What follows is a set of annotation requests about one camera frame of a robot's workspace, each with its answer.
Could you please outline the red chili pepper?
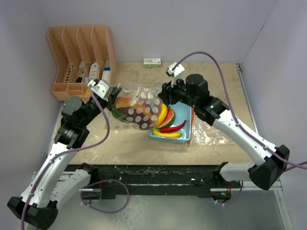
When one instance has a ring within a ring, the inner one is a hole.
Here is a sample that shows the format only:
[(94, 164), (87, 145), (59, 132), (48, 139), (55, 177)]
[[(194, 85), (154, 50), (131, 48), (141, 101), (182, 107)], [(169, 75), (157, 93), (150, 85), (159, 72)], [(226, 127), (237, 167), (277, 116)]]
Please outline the red chili pepper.
[(173, 126), (173, 127), (164, 127), (160, 129), (161, 133), (173, 133), (179, 131), (181, 128), (184, 127), (186, 124), (186, 120), (179, 126)]

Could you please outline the clear bag with orange zipper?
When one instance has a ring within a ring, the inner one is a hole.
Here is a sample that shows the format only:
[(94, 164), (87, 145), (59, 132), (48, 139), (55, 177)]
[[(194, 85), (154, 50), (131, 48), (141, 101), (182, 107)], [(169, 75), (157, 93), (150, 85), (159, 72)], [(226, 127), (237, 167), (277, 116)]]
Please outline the clear bag with orange zipper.
[(192, 110), (191, 119), (191, 137), (188, 141), (189, 145), (213, 146), (213, 145), (232, 145), (234, 141), (228, 138), (218, 129), (209, 126), (201, 121)]

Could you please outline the watermelon slice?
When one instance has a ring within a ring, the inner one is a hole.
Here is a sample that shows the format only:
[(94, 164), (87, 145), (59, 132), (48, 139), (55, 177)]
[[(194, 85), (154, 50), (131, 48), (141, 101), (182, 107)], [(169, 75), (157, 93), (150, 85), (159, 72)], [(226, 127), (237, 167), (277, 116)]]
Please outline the watermelon slice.
[(176, 119), (175, 111), (173, 108), (169, 108), (167, 111), (167, 115), (163, 122), (157, 126), (158, 129), (160, 128), (165, 128), (165, 127), (170, 127)]

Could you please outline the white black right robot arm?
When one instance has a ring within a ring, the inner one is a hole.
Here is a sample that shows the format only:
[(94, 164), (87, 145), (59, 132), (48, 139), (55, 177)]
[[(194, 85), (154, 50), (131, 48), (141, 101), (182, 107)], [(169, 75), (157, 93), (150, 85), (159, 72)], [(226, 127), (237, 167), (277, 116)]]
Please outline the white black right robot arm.
[(210, 126), (222, 131), (252, 159), (252, 163), (223, 162), (213, 171), (213, 182), (225, 187), (232, 181), (253, 182), (269, 190), (286, 169), (290, 150), (266, 141), (232, 115), (229, 106), (210, 95), (208, 82), (200, 74), (191, 74), (176, 84), (164, 83), (158, 97), (166, 105), (181, 102), (193, 108), (195, 115)]

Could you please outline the clear polka dot zip bag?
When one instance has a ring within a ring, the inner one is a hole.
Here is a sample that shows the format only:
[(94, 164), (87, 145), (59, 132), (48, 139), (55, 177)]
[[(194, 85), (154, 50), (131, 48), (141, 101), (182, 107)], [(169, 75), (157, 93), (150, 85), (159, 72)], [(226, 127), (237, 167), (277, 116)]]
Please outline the clear polka dot zip bag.
[(167, 115), (167, 106), (158, 97), (158, 88), (124, 89), (116, 98), (112, 116), (140, 130), (158, 127)]

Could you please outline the green and white small box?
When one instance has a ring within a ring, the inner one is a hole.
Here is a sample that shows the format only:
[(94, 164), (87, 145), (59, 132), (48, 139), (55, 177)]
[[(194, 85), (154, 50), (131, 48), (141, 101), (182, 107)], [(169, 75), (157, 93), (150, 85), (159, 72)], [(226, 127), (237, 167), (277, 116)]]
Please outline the green and white small box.
[(143, 66), (145, 68), (160, 68), (161, 59), (160, 58), (149, 58), (146, 57), (143, 59)]

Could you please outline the orange purple papaya slice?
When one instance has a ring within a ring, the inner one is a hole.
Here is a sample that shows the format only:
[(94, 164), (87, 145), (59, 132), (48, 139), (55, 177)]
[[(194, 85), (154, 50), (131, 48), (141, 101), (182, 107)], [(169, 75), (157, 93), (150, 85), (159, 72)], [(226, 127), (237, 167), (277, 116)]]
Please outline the orange purple papaya slice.
[(114, 109), (126, 108), (129, 117), (128, 122), (141, 130), (148, 130), (156, 125), (160, 115), (161, 103), (152, 100), (136, 100), (132, 98), (119, 97), (116, 99)]

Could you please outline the black aluminium base frame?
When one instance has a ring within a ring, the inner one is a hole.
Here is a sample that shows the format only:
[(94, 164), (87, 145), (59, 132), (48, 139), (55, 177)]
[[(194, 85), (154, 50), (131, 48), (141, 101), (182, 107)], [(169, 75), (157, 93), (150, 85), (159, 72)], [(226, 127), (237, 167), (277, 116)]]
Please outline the black aluminium base frame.
[(218, 165), (81, 165), (68, 164), (57, 186), (82, 166), (92, 166), (97, 174), (79, 189), (85, 200), (115, 199), (116, 196), (197, 196), (212, 198), (222, 206), (229, 205), (242, 193), (258, 188), (253, 182), (225, 182), (214, 176)]

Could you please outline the white bottle in organizer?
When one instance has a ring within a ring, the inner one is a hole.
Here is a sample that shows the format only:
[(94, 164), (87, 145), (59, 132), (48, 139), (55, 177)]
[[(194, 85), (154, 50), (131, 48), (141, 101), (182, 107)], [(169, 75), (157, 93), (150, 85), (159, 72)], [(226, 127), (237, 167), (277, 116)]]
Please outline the white bottle in organizer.
[(89, 76), (88, 76), (88, 80), (89, 81), (94, 81), (96, 79), (98, 79), (98, 63), (94, 62), (91, 67), (90, 67), (90, 71), (89, 71)]

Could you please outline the green leafy vegetable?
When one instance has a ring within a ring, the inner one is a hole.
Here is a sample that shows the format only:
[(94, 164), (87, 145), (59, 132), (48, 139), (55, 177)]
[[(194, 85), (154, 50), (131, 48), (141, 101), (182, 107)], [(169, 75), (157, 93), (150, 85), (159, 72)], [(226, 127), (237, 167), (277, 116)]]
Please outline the green leafy vegetable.
[(112, 115), (115, 119), (121, 122), (128, 122), (127, 118), (129, 117), (129, 114), (126, 108), (114, 109)]

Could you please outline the white blue box in organizer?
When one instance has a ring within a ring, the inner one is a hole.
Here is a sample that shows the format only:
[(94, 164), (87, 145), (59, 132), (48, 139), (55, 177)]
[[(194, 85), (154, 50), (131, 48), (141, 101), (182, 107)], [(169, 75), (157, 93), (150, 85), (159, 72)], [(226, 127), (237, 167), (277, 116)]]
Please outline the white blue box in organizer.
[(105, 80), (105, 81), (107, 81), (108, 83), (110, 83), (110, 79), (111, 79), (111, 65), (110, 65), (110, 60), (106, 60), (106, 61), (105, 61), (104, 68), (103, 68), (101, 80)]

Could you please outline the yellow banana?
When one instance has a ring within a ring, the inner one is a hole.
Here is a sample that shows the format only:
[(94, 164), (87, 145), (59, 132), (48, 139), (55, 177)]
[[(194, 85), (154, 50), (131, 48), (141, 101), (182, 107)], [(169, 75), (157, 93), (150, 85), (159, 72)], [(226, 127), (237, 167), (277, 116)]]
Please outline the yellow banana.
[(156, 122), (156, 125), (159, 126), (165, 119), (168, 112), (168, 107), (163, 103), (161, 106), (161, 112)]
[(166, 137), (166, 138), (180, 138), (182, 136), (181, 132), (173, 132), (173, 133), (162, 133), (157, 131), (156, 129), (152, 129), (153, 135)]

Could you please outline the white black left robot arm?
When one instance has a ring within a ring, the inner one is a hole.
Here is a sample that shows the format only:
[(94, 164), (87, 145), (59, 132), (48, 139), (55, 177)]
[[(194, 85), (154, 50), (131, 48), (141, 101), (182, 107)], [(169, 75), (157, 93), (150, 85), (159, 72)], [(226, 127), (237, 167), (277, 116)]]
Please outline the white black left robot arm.
[[(70, 96), (64, 101), (60, 127), (45, 162), (22, 194), (8, 201), (8, 208), (20, 219), (23, 230), (26, 225), (37, 230), (49, 229), (60, 208), (72, 195), (82, 187), (93, 188), (98, 184), (97, 169), (82, 166), (63, 185), (57, 186), (59, 178), (77, 152), (101, 145), (110, 134), (110, 122), (104, 110), (114, 108), (122, 88), (98, 84), (89, 86), (88, 90), (91, 97), (87, 102), (79, 96)], [(106, 134), (99, 142), (84, 146), (89, 135), (87, 127), (99, 114), (105, 119)]]

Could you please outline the peach plastic file organizer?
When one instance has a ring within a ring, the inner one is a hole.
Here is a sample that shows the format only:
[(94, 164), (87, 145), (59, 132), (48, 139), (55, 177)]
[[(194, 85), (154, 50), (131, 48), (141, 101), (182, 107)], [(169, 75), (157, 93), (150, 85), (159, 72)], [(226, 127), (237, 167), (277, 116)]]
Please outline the peach plastic file organizer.
[(52, 26), (47, 39), (58, 67), (51, 92), (59, 101), (70, 96), (89, 99), (84, 91), (94, 62), (101, 80), (105, 61), (110, 60), (110, 83), (114, 82), (117, 61), (108, 26)]

